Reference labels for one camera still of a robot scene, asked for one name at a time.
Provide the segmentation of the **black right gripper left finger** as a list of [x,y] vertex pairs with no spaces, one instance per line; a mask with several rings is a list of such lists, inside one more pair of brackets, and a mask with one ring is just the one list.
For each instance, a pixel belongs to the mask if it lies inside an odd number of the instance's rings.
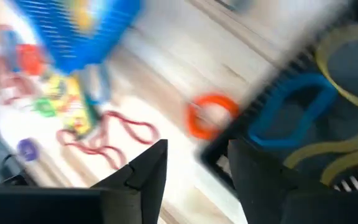
[[93,187],[102,190],[103,224],[157,224],[167,178],[161,139]]

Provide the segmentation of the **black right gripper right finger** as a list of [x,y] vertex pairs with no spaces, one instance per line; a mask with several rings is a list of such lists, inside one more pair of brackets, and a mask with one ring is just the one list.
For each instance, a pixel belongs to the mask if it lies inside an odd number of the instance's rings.
[[324,190],[325,186],[289,169],[275,157],[230,140],[229,165],[248,224],[280,224],[286,197],[297,190]]

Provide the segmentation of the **orange coil wristband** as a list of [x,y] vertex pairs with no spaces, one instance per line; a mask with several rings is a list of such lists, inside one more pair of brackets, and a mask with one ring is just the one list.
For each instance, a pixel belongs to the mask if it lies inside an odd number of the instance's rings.
[[45,71],[45,60],[37,45],[19,44],[17,46],[18,64],[24,73],[30,76],[41,76]]
[[198,108],[212,104],[224,108],[229,112],[232,119],[238,117],[239,105],[229,97],[220,93],[197,96],[187,104],[185,112],[186,127],[192,136],[198,139],[211,140],[221,132],[222,128],[202,126],[199,122]]

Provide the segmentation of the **yellow crayon box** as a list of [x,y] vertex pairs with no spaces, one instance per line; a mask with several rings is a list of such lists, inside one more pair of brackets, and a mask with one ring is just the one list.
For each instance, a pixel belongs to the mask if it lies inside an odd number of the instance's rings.
[[96,115],[86,103],[75,76],[53,73],[42,81],[42,90],[65,128],[74,130],[77,136],[84,136],[95,127]]

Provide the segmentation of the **black plastic basket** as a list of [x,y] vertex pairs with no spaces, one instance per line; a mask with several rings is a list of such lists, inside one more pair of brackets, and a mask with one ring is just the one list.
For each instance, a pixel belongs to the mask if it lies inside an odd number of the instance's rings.
[[[302,73],[318,73],[324,76],[315,62],[316,47],[321,39],[332,30],[353,24],[358,25],[358,0],[350,0],[350,3],[343,10],[340,10],[322,29],[315,32],[314,41],[308,42],[297,55],[287,61],[272,82],[242,111],[241,115],[225,132],[201,151],[200,161],[202,165],[225,188],[231,192],[235,190],[227,154],[230,140],[244,141],[251,148],[267,152],[283,163],[290,154],[309,144],[343,141],[358,134],[358,107],[341,96],[339,92],[337,92],[337,97],[329,108],[312,122],[298,146],[262,147],[251,140],[247,133],[249,126],[258,118],[262,108],[272,95],[273,89],[279,84],[298,77]],[[358,40],[350,41],[336,50],[329,58],[328,68],[333,80],[340,87],[358,97]],[[264,139],[289,137],[296,129],[303,113],[320,91],[321,88],[318,86],[309,86],[293,92],[285,99],[280,109],[275,111],[270,126],[260,136]],[[311,179],[321,181],[321,176],[328,165],[356,151],[345,153],[329,152],[309,157],[299,162],[292,169]],[[358,191],[358,166],[341,172],[330,184],[326,185],[339,191]]]

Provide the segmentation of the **blue plastic basket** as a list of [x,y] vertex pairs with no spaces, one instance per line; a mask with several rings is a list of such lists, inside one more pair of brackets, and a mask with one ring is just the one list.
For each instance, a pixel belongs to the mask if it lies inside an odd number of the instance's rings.
[[89,32],[72,21],[63,0],[10,0],[25,15],[51,56],[55,68],[69,74],[99,64],[119,42],[141,9],[142,0],[104,0]]

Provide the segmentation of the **grey perforated metal riser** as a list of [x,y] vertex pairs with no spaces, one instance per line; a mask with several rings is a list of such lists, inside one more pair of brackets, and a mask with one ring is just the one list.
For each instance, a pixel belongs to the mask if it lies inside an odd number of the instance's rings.
[[254,0],[214,0],[214,1],[222,5],[226,9],[235,13],[246,12],[254,4]]

